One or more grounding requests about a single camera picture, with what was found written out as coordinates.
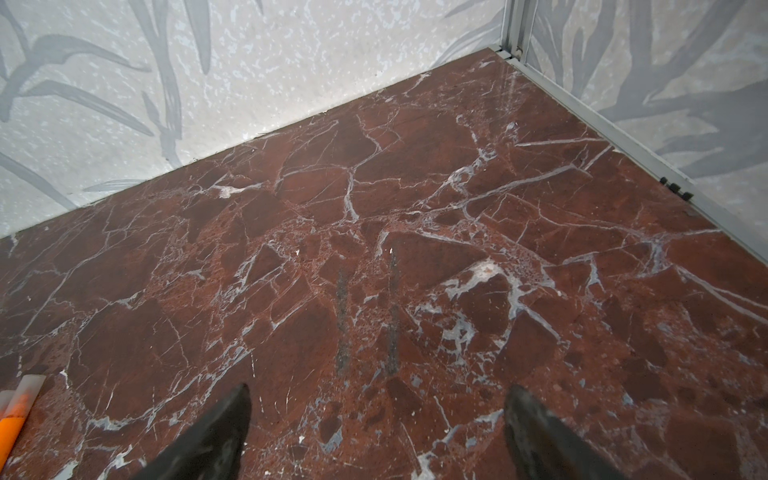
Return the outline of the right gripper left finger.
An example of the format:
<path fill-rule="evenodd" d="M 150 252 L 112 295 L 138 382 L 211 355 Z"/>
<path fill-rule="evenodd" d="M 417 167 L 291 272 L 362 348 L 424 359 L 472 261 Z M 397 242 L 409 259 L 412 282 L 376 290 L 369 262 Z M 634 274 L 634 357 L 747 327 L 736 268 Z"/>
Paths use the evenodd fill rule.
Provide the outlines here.
<path fill-rule="evenodd" d="M 251 420 L 246 384 L 234 387 L 138 473 L 136 479 L 236 479 Z"/>

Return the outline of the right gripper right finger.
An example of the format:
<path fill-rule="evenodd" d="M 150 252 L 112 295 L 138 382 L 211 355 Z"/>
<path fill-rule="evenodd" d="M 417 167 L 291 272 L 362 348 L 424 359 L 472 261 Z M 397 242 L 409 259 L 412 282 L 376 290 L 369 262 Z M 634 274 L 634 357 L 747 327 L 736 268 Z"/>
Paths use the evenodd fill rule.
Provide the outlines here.
<path fill-rule="evenodd" d="M 520 479 L 625 477 L 521 385 L 509 388 L 503 420 L 507 449 Z"/>

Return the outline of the orange marker pen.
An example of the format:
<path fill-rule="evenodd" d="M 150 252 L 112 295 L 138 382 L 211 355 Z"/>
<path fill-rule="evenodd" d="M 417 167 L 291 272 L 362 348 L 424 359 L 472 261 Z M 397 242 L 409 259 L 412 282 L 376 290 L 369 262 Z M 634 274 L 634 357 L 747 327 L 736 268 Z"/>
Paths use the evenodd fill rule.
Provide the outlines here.
<path fill-rule="evenodd" d="M 1 468 L 4 468 L 10 456 L 45 379 L 45 375 L 25 375 L 14 390 L 15 395 L 5 412 L 5 417 L 1 419 Z"/>
<path fill-rule="evenodd" d="M 5 417 L 5 412 L 15 395 L 14 390 L 2 390 L 0 392 L 0 419 Z"/>

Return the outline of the aluminium cage frame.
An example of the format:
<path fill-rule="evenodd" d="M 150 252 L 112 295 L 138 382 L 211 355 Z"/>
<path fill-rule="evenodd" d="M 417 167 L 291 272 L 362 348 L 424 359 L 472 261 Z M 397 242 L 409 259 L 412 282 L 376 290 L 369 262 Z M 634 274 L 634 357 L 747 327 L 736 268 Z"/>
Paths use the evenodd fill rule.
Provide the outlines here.
<path fill-rule="evenodd" d="M 509 1 L 514 65 L 760 258 L 767 255 L 763 1 Z"/>

